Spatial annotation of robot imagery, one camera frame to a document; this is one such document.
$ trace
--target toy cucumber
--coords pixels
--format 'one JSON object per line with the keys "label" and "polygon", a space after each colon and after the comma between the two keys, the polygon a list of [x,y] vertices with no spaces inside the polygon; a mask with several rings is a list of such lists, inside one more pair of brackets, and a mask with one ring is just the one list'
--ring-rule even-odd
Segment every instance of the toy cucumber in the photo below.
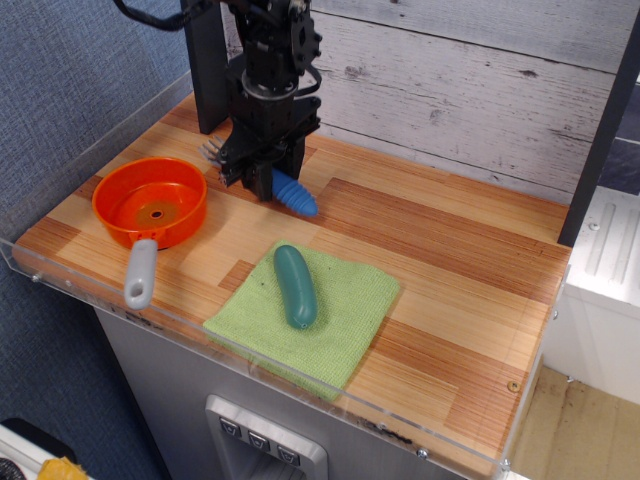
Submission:
{"label": "toy cucumber", "polygon": [[287,322],[294,328],[310,327],[318,316],[318,301],[307,263],[291,245],[278,247],[273,263]]}

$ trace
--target gray handle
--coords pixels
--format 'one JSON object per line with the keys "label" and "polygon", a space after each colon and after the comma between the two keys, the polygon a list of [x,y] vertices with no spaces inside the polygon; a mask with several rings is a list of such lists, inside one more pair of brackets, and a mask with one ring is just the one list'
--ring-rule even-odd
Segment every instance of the gray handle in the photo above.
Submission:
{"label": "gray handle", "polygon": [[155,240],[138,240],[133,244],[124,281],[124,301],[129,308],[142,310],[151,303],[157,259],[158,242]]}

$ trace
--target control panel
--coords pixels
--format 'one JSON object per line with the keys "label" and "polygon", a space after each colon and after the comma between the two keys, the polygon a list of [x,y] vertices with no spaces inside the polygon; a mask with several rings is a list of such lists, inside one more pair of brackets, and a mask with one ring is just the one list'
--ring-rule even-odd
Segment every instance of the control panel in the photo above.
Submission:
{"label": "control panel", "polygon": [[316,442],[217,395],[207,398],[206,414],[226,480],[262,478],[265,456],[307,480],[328,480],[327,453]]}

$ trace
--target black pole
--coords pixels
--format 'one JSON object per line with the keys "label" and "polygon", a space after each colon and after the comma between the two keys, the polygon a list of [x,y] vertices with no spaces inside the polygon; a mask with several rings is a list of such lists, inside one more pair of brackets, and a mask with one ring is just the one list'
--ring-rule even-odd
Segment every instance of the black pole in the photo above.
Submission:
{"label": "black pole", "polygon": [[[197,0],[181,0],[184,10]],[[193,19],[184,29],[191,65],[200,133],[210,133],[227,118],[227,47],[220,5]]]}
{"label": "black pole", "polygon": [[558,243],[573,247],[640,72],[640,11],[631,30],[600,125],[573,194]]}

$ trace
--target blue wall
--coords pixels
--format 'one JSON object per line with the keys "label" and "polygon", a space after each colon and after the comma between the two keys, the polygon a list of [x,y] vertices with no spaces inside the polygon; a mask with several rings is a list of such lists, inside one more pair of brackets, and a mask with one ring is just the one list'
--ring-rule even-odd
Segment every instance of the blue wall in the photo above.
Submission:
{"label": "blue wall", "polygon": [[[14,241],[188,93],[189,65],[183,33],[110,0],[4,0],[0,32],[0,237]],[[100,480],[161,478],[93,312],[4,262],[0,307],[0,420],[44,429]]]}

